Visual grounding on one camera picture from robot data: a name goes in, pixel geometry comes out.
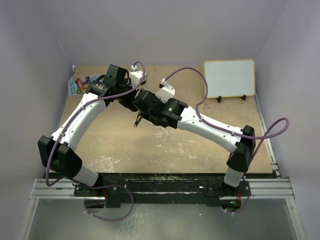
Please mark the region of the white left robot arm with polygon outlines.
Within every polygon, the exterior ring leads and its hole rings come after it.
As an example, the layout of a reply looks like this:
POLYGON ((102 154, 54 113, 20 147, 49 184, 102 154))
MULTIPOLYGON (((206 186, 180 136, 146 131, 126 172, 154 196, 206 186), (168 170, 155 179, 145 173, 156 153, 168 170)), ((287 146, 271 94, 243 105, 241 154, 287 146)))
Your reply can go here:
POLYGON ((145 69, 138 70, 138 62, 131 70, 109 65, 106 74, 91 81, 82 99, 72 114, 51 136, 41 136, 38 149, 45 169, 45 183, 52 187, 56 181, 50 181, 50 171, 61 178, 68 178, 85 185, 91 196, 98 196, 103 191, 99 174, 85 166, 76 154, 78 144, 95 118, 114 100, 133 110, 133 100, 146 81, 145 69))

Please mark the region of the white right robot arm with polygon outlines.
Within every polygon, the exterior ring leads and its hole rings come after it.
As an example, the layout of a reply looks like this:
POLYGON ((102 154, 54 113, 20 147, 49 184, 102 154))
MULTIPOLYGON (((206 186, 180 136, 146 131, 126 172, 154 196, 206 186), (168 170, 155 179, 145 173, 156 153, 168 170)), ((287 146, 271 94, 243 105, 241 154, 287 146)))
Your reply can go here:
POLYGON ((228 196, 233 196, 240 190, 240 181, 249 169, 256 147, 253 127, 234 127, 205 115, 198 117, 196 110, 185 102, 175 98, 162 102, 147 90, 142 90, 137 95, 133 100, 133 106, 139 110, 141 118, 155 126, 191 132, 224 148, 229 152, 229 156, 222 190, 228 196))

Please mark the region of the gold aviator sunglasses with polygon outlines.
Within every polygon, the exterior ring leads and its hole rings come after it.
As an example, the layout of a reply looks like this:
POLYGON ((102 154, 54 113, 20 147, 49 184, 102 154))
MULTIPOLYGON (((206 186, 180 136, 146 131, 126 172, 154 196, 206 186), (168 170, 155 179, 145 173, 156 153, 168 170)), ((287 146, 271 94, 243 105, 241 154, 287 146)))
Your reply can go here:
POLYGON ((136 119, 135 119, 135 121, 134 121, 133 126, 134 126, 135 128, 137 128, 142 119, 143 119, 142 112, 139 111, 138 114, 137 114, 137 116, 136 116, 136 119))

